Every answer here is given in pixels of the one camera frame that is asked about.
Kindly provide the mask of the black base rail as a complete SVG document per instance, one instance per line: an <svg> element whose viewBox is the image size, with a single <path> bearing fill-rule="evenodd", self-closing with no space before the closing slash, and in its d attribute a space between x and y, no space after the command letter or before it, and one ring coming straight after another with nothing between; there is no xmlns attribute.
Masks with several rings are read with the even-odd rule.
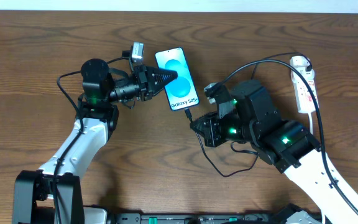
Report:
<svg viewBox="0 0 358 224"><path fill-rule="evenodd" d="M280 223L269 220L268 215L213 215L213 214L187 214L187 215L162 215L139 213L120 213L102 215L85 215L85 223L110 223L110 224L188 224L188 223Z"/></svg>

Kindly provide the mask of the white power strip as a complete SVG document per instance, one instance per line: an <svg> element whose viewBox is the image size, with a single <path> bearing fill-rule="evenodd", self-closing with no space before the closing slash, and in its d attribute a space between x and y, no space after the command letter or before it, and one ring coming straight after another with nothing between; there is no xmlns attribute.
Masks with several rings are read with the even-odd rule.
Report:
<svg viewBox="0 0 358 224"><path fill-rule="evenodd" d="M290 65L292 67L306 67L307 71L310 71L311 64L310 62L304 58L304 56L297 55L290 59ZM314 97L317 98L316 87L314 80L307 81L308 85L312 89ZM293 83L294 91L295 91L295 98L296 104L298 108L298 112L301 114L308 114L315 112L314 103L311 97L311 93L308 91L304 82L302 83Z"/></svg>

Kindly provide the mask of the white usb charger plug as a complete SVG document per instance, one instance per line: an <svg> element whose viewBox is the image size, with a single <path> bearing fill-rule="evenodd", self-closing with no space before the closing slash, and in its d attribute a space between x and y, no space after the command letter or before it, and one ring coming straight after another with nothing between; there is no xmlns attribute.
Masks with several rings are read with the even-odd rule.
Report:
<svg viewBox="0 0 358 224"><path fill-rule="evenodd" d="M312 81L314 80L314 70L311 69L310 71L306 70L306 67L295 67L295 69L302 75L302 77L306 81ZM301 78L294 72L291 71L291 80L293 83L302 83L303 81Z"/></svg>

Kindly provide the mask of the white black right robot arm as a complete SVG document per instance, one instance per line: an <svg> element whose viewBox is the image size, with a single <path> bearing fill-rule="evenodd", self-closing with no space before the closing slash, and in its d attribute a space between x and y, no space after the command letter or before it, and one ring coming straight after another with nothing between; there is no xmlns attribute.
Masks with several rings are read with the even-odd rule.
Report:
<svg viewBox="0 0 358 224"><path fill-rule="evenodd" d="M232 90L222 86L213 97L218 109L194 120L190 128L208 147L249 143L260 159L301 188L331 223L358 223L358 194L323 153L309 129L285 120L259 81Z"/></svg>

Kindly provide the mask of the blue screen smartphone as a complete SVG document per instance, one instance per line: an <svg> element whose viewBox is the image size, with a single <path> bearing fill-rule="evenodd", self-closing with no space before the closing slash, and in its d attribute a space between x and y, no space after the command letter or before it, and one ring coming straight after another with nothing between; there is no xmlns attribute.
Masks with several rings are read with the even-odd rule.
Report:
<svg viewBox="0 0 358 224"><path fill-rule="evenodd" d="M159 68L175 71L178 77L165 87L169 107L172 111L192 107L200 103L193 79L180 47L155 53Z"/></svg>

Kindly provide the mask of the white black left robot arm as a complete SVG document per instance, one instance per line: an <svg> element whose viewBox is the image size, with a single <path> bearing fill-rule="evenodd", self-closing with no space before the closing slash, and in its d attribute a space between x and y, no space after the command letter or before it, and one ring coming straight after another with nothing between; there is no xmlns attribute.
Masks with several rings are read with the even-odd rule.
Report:
<svg viewBox="0 0 358 224"><path fill-rule="evenodd" d="M116 129L117 104L150 100L178 78L175 71L145 65L126 73L99 58L86 61L79 74L84 92L72 103L74 127L46 163L17 176L13 223L112 223L105 208L84 205L81 179Z"/></svg>

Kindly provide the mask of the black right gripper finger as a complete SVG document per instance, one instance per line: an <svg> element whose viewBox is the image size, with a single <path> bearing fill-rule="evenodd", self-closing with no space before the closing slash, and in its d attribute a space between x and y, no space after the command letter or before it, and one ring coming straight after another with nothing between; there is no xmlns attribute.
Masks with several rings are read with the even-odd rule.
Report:
<svg viewBox="0 0 358 224"><path fill-rule="evenodd" d="M190 128L205 139L212 139L217 130L217 119L217 112L209 112L190 123Z"/></svg>
<svg viewBox="0 0 358 224"><path fill-rule="evenodd" d="M211 96L217 104L218 118L224 118L225 115L234 111L232 96L225 86L219 87Z"/></svg>

